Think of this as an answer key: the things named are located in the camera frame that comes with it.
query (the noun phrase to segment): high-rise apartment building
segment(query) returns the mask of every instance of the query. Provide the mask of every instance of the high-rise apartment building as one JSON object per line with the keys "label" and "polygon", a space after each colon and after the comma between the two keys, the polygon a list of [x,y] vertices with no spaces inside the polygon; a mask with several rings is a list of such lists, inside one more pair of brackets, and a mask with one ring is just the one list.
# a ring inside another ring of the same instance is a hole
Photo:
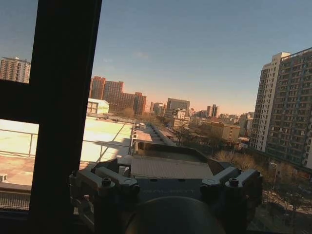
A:
{"label": "high-rise apartment building", "polygon": [[1,59],[0,79],[29,83],[31,63],[18,57]]}
{"label": "high-rise apartment building", "polygon": [[141,115],[146,105],[146,96],[142,93],[124,93],[122,81],[107,81],[102,77],[91,79],[89,97],[107,101],[111,112],[121,112],[131,108],[136,115]]}
{"label": "high-rise apartment building", "polygon": [[211,110],[211,117],[218,118],[220,114],[220,107],[213,104],[212,110]]}
{"label": "high-rise apartment building", "polygon": [[104,77],[93,77],[90,83],[89,98],[104,99],[104,85],[106,79]]}
{"label": "high-rise apartment building", "polygon": [[212,116],[212,112],[213,112],[213,109],[211,106],[207,106],[207,116],[208,117],[211,117]]}
{"label": "high-rise apartment building", "polygon": [[282,57],[266,152],[312,169],[312,48]]}
{"label": "high-rise apartment building", "polygon": [[250,147],[256,150],[265,151],[279,65],[288,55],[286,52],[273,55],[272,61],[262,68],[250,141]]}

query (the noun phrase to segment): yellow building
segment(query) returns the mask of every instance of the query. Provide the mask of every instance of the yellow building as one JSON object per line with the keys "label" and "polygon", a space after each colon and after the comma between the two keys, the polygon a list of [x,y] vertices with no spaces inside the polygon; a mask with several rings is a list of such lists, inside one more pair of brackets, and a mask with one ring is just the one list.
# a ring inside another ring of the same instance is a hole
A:
{"label": "yellow building", "polygon": [[211,131],[217,137],[231,142],[237,142],[240,127],[221,122],[211,122]]}

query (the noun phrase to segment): tree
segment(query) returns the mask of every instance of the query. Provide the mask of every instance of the tree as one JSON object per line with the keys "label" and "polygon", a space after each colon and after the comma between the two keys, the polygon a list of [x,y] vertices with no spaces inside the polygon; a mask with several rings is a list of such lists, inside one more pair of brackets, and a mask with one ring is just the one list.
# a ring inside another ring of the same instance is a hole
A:
{"label": "tree", "polygon": [[127,107],[126,109],[124,109],[122,112],[121,112],[121,115],[123,117],[127,117],[127,118],[133,118],[135,116],[135,112],[132,108],[129,108]]}

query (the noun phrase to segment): cloud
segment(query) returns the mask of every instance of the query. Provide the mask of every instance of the cloud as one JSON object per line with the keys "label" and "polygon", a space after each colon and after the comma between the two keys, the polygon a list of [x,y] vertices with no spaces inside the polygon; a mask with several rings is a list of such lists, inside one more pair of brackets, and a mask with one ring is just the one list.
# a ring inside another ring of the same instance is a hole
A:
{"label": "cloud", "polygon": [[141,59],[148,59],[149,58],[149,55],[142,52],[142,51],[134,52],[134,56],[137,58],[141,58]]}

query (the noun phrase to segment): black window frame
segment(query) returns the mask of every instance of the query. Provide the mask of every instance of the black window frame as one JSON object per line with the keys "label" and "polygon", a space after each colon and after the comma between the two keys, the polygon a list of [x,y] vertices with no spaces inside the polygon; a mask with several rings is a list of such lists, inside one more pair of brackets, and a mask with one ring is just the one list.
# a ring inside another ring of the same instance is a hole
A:
{"label": "black window frame", "polygon": [[39,0],[29,83],[0,80],[0,118],[39,124],[29,211],[1,210],[1,231],[73,227],[69,175],[80,164],[101,4]]}

